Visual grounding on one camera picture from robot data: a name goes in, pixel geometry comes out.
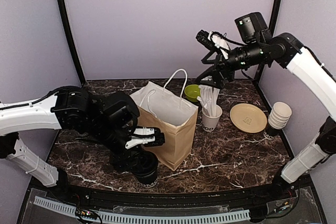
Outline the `single black lid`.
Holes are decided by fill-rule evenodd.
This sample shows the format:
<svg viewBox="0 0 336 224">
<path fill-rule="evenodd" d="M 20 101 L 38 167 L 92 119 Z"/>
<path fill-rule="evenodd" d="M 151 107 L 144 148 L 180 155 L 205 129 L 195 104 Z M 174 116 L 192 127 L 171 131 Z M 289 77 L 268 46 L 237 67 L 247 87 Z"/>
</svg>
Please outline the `single black lid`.
<svg viewBox="0 0 336 224">
<path fill-rule="evenodd" d="M 158 171 L 158 159 L 154 153 L 145 152 L 142 153 L 136 159 L 137 163 L 132 168 L 133 175 L 136 176 L 138 180 L 155 180 L 157 179 Z"/>
</svg>

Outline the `brown paper bag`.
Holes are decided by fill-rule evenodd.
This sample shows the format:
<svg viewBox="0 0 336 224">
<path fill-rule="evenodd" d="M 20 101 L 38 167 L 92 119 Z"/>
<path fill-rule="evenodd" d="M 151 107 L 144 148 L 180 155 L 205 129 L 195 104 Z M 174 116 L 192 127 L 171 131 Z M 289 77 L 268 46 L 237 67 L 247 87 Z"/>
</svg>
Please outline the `brown paper bag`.
<svg viewBox="0 0 336 224">
<path fill-rule="evenodd" d="M 185 80 L 179 96 L 167 89 L 173 77 L 182 71 Z M 130 97 L 138 106 L 138 125 L 157 127 L 164 133 L 165 143 L 152 152 L 159 161 L 175 171 L 190 155 L 198 116 L 198 106 L 182 98 L 188 75 L 185 69 L 176 70 L 164 86 L 151 81 Z"/>
</svg>

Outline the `stack of paper cups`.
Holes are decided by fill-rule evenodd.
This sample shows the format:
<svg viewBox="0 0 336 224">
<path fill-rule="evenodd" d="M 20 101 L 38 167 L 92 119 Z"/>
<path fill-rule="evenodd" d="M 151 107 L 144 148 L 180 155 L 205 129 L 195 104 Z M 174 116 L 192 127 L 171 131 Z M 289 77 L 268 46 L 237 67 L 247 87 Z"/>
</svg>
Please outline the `stack of paper cups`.
<svg viewBox="0 0 336 224">
<path fill-rule="evenodd" d="M 287 125 L 292 115 L 291 107 L 284 102 L 276 102 L 268 116 L 264 137 L 272 140 Z"/>
</svg>

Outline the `black paper coffee cup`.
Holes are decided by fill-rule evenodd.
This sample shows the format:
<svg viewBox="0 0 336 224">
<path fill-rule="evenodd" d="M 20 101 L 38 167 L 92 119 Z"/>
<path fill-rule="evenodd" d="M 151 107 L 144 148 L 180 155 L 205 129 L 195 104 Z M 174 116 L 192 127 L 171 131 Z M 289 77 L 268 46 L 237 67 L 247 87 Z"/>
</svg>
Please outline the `black paper coffee cup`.
<svg viewBox="0 0 336 224">
<path fill-rule="evenodd" d="M 158 183 L 157 173 L 139 176 L 138 181 L 146 188 L 154 187 Z"/>
</svg>

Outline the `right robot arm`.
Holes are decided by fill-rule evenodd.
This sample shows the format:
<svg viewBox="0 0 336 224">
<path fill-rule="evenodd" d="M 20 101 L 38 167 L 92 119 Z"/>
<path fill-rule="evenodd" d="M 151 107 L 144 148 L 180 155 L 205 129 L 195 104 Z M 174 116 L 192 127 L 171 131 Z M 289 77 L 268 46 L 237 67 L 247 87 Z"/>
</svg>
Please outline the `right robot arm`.
<svg viewBox="0 0 336 224">
<path fill-rule="evenodd" d="M 273 36 L 260 12 L 236 18 L 235 25 L 242 42 L 234 49 L 228 46 L 231 40 L 219 32 L 200 30 L 197 33 L 196 40 L 209 51 L 202 59 L 209 68 L 196 78 L 197 84 L 222 89 L 225 81 L 233 81 L 235 71 L 262 63 L 271 66 L 276 62 L 300 80 L 328 112 L 314 139 L 278 171 L 268 187 L 269 197 L 278 200 L 287 193 L 288 185 L 335 154 L 335 78 L 294 35 Z"/>
</svg>

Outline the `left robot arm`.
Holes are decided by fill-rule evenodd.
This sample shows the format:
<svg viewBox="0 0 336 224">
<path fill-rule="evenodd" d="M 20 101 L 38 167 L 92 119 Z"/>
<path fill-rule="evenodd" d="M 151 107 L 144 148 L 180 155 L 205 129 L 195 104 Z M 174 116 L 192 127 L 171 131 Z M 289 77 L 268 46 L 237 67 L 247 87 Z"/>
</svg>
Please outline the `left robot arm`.
<svg viewBox="0 0 336 224">
<path fill-rule="evenodd" d="M 16 163 L 43 186 L 53 187 L 63 201 L 74 197 L 67 174 L 47 164 L 19 137 L 21 131 L 75 130 L 88 133 L 110 150 L 123 151 L 130 134 L 124 129 L 137 124 L 139 109 L 122 91 L 107 97 L 91 94 L 83 88 L 64 86 L 36 100 L 1 103 L 1 158 Z"/>
</svg>

